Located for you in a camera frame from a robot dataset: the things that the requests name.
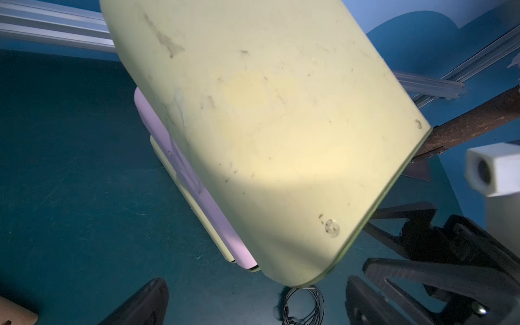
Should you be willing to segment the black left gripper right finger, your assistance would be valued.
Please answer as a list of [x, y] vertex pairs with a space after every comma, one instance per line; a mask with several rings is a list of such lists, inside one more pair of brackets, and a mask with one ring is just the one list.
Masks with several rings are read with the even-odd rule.
[[348, 278], [345, 308], [350, 324], [405, 325], [411, 324], [358, 276]]

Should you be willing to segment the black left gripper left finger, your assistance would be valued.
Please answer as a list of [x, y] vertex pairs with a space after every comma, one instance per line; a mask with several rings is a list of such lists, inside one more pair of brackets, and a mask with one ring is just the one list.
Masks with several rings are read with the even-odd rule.
[[99, 325], [161, 325], [168, 302], [167, 283], [162, 278], [153, 278]]

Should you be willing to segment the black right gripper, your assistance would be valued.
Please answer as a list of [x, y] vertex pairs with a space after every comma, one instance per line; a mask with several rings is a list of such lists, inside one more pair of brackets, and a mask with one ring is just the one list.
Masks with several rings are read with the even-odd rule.
[[364, 275], [408, 313], [425, 308], [391, 279], [421, 283], [445, 303], [431, 313], [440, 324], [518, 324], [519, 258], [465, 217], [432, 226], [435, 213], [431, 204], [407, 212], [399, 243], [410, 261], [371, 258]]

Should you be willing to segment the black wired earphones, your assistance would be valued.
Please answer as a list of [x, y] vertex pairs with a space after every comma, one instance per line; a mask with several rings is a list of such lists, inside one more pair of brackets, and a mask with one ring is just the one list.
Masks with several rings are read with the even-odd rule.
[[322, 291], [315, 286], [285, 287], [280, 294], [278, 313], [284, 325], [321, 325], [325, 315]]

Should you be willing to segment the yellow-green drawer cabinet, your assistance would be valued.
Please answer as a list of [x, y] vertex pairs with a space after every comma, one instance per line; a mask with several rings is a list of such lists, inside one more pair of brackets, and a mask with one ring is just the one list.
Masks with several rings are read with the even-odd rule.
[[341, 1], [102, 1], [124, 67], [261, 271], [315, 284], [431, 126]]

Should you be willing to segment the pink blossom artificial tree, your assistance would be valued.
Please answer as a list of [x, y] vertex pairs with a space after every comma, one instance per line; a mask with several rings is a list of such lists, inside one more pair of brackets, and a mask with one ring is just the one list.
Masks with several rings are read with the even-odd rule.
[[519, 118], [519, 87], [509, 89], [440, 126], [432, 133], [402, 175], [431, 181], [428, 159]]

